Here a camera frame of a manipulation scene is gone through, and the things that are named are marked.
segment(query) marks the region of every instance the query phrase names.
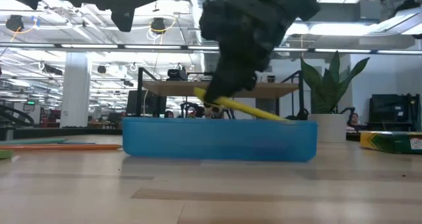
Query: yellow stick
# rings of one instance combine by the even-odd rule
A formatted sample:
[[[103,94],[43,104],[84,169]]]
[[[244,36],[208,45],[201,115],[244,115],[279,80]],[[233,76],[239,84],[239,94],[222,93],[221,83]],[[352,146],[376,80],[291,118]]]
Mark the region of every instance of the yellow stick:
[[[199,98],[201,101],[204,101],[204,96],[206,91],[204,89],[201,88],[193,88],[193,93],[195,94],[195,96],[197,98]],[[219,105],[223,105],[227,108],[231,108],[231,109],[235,109],[238,111],[242,111],[244,113],[250,114],[250,115],[254,115],[256,117],[260,117],[263,119],[270,119],[270,120],[275,120],[275,121],[288,121],[287,119],[283,119],[277,115],[273,115],[271,113],[262,111],[260,109],[257,108],[252,108],[249,107],[247,105],[244,105],[242,103],[239,103],[237,101],[234,101],[232,99],[226,98],[226,97],[220,97],[218,98],[215,103],[219,104]]]

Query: shelf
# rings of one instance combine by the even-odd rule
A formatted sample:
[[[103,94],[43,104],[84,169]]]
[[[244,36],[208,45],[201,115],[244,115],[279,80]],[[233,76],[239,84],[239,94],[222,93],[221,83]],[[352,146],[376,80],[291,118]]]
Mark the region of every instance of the shelf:
[[[193,88],[204,88],[209,82],[185,81],[143,81],[142,85],[147,90],[159,96],[195,96]],[[298,84],[285,83],[257,83],[252,92],[242,91],[236,93],[234,98],[274,99],[290,94],[299,89]]]

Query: orange stick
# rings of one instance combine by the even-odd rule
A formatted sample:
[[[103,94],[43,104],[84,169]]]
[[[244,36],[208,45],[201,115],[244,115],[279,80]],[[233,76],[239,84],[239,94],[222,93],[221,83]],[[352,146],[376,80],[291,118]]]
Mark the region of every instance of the orange stick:
[[[29,144],[24,146],[19,145],[4,145],[0,146],[0,150],[12,151],[90,151],[90,150],[117,150],[120,149],[119,144]]]

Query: blue plastic bin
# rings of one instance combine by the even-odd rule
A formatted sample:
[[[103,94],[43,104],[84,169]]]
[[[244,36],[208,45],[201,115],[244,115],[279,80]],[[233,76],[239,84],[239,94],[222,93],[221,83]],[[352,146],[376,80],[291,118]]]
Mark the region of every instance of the blue plastic bin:
[[[309,161],[317,152],[317,124],[128,117],[123,119],[123,149],[142,157]]]

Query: white plant pot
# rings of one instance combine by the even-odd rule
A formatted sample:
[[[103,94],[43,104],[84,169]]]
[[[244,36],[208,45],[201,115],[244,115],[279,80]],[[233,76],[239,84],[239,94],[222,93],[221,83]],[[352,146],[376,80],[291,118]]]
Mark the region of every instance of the white plant pot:
[[[309,115],[309,120],[318,124],[318,142],[346,142],[345,115]]]

